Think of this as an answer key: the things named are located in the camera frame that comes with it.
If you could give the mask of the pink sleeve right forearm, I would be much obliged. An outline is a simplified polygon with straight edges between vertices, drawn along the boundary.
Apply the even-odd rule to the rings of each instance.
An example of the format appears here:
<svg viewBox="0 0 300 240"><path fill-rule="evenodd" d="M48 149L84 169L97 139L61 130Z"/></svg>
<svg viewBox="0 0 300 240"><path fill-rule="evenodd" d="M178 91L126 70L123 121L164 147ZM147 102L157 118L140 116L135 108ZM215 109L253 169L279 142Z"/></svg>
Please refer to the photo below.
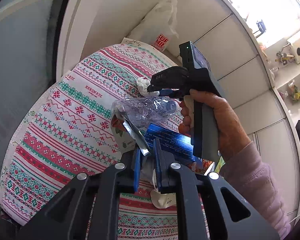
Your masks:
<svg viewBox="0 0 300 240"><path fill-rule="evenodd" d="M253 142L226 161L220 175L239 192L284 239L291 226L271 167Z"/></svg>

